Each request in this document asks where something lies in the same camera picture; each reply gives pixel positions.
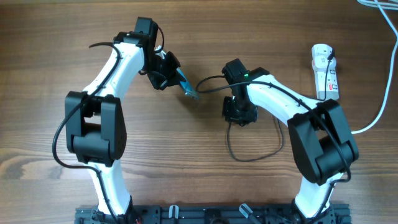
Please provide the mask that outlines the blue screen smartphone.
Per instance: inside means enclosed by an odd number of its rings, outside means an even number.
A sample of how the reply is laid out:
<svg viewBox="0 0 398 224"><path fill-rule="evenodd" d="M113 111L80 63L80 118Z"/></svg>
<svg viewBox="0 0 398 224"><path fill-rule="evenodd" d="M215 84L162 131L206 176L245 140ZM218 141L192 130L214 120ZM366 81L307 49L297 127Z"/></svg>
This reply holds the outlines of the blue screen smartphone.
<svg viewBox="0 0 398 224"><path fill-rule="evenodd" d="M198 96L198 93L192 87L192 85L188 81L187 77L184 75L184 73L181 71L180 68L177 69L177 72L183 79L182 81L179 82L179 85L180 85L181 89L184 91L185 95L189 96L195 100L199 100L200 97Z"/></svg>

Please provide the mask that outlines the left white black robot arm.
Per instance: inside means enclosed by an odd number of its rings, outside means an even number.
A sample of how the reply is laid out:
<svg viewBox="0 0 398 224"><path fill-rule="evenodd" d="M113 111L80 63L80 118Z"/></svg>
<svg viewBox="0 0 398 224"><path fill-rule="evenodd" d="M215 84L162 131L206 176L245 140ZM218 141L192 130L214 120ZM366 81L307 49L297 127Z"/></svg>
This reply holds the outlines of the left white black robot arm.
<svg viewBox="0 0 398 224"><path fill-rule="evenodd" d="M122 101L137 74L147 76L156 90L186 81L176 56L156 48L161 32L151 18L138 17L133 31L120 32L105 44L112 52L98 76L82 91L70 91L65 98L65 118L55 137L66 130L67 149L80 162L77 169L91 174L99 200L89 217L92 222L141 220L121 169L127 142Z"/></svg>

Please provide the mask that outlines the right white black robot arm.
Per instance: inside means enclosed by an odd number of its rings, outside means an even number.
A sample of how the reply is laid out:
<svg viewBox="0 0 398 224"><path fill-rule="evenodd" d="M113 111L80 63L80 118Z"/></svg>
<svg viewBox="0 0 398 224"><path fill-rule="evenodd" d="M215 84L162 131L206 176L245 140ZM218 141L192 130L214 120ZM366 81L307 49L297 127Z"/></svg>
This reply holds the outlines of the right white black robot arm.
<svg viewBox="0 0 398 224"><path fill-rule="evenodd" d="M303 175L294 209L300 222L315 223L326 215L337 183L348 182L359 151L342 107L335 100L302 96L279 83L264 68L248 70L240 59L228 62L222 74L232 90L224 98L228 123L255 122L264 108L289 130L294 161Z"/></svg>

